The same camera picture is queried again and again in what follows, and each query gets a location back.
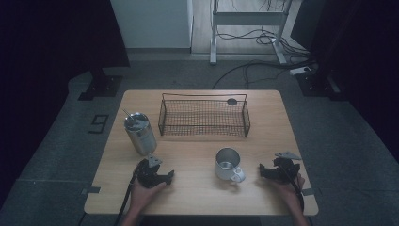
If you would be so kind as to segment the black stand base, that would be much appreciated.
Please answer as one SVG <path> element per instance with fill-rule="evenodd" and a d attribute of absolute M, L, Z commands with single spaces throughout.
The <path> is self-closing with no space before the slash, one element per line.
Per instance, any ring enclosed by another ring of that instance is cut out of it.
<path fill-rule="evenodd" d="M 301 73 L 296 77 L 301 92 L 306 97 L 328 97 L 332 101 L 345 101 L 343 90 L 331 75 Z"/>
<path fill-rule="evenodd" d="M 78 98 L 79 101 L 92 101 L 95 97 L 115 97 L 122 76 L 106 75 L 102 68 L 93 68 L 89 70 L 92 80 L 85 92 L 82 92 Z"/>

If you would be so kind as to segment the white desk frame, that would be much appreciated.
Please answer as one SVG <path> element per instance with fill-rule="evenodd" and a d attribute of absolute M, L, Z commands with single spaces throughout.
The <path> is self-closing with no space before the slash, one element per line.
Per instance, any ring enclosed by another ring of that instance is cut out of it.
<path fill-rule="evenodd" d="M 289 12 L 293 0 L 287 0 L 282 11 L 257 11 L 257 12 L 228 12 L 218 11 L 218 0 L 211 1 L 211 27 L 212 37 L 210 42 L 210 64 L 216 65 L 217 63 L 217 50 L 216 50 L 216 31 L 218 27 L 230 26 L 247 26 L 247 25 L 268 25 L 277 26 L 278 33 L 271 39 L 272 47 L 276 57 L 281 65 L 287 63 L 285 55 L 283 54 L 282 34 L 286 26 Z"/>

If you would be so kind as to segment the person's right hand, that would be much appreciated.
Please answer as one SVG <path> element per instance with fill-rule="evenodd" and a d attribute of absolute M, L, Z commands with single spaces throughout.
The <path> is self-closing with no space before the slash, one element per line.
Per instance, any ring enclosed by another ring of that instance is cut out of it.
<path fill-rule="evenodd" d="M 297 197 L 295 187 L 292 184 L 283 184 L 276 181 L 271 181 L 270 184 L 278 191 L 279 196 L 290 211 L 302 212 L 301 201 Z"/>

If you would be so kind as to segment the white power strip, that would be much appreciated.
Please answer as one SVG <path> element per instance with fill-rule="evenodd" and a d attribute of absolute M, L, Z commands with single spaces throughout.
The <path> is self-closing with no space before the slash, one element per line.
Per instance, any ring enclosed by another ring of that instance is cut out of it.
<path fill-rule="evenodd" d="M 311 72 L 311 68 L 309 66 L 306 67 L 300 67 L 300 68 L 295 68 L 290 70 L 290 75 L 294 76 L 297 74 L 302 74 L 302 73 L 309 73 Z"/>

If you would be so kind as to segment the person's left hand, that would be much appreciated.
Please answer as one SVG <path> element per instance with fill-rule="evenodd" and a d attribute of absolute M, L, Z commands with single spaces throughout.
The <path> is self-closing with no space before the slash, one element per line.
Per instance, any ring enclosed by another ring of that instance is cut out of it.
<path fill-rule="evenodd" d="M 139 214 L 166 186 L 166 183 L 161 183 L 155 187 L 146 188 L 137 179 L 135 179 L 133 183 L 133 189 L 131 191 L 129 212 Z"/>

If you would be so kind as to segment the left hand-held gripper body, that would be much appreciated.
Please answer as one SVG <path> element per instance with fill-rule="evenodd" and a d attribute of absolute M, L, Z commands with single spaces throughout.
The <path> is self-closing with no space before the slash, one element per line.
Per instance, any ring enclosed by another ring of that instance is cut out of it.
<path fill-rule="evenodd" d="M 157 174 L 162 161 L 150 155 L 141 160 L 137 166 L 137 180 L 146 188 L 153 188 L 163 183 L 163 178 Z"/>

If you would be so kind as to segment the black wire basket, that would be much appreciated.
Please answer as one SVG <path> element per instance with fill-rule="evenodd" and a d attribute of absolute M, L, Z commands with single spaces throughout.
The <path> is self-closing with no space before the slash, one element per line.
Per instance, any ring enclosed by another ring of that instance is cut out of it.
<path fill-rule="evenodd" d="M 230 98 L 237 105 L 228 105 Z M 162 94 L 158 120 L 162 136 L 247 137 L 250 126 L 246 94 Z"/>

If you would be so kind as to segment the dark curtain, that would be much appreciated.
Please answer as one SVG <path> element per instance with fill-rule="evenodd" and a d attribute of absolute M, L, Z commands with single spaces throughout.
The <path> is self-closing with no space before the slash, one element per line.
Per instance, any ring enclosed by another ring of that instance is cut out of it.
<path fill-rule="evenodd" d="M 399 161 L 399 0 L 302 0 L 291 38 Z"/>
<path fill-rule="evenodd" d="M 69 81 L 128 63 L 111 0 L 0 0 L 0 208 Z"/>

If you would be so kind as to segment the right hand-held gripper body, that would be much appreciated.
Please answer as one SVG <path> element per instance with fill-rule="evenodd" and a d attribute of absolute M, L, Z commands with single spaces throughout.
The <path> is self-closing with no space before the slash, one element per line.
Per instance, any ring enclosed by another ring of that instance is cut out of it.
<path fill-rule="evenodd" d="M 276 153 L 273 160 L 275 168 L 267 172 L 268 178 L 283 183 L 291 182 L 300 170 L 300 165 L 295 164 L 294 160 L 300 160 L 300 157 L 290 152 Z"/>

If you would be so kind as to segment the white mug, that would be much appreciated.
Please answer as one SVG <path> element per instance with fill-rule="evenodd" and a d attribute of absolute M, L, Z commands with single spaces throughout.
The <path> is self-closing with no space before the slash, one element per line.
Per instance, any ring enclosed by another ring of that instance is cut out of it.
<path fill-rule="evenodd" d="M 240 168 L 241 157 L 233 148 L 222 148 L 215 156 L 215 174 L 225 181 L 241 183 L 246 179 Z"/>

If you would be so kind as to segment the stainless steel tumbler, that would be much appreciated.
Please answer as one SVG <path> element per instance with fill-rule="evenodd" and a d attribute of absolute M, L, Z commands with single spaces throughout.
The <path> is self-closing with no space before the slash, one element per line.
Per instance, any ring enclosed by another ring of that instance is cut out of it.
<path fill-rule="evenodd" d="M 156 139 L 145 114 L 136 112 L 128 115 L 124 120 L 124 129 L 139 154 L 147 156 L 156 150 Z"/>

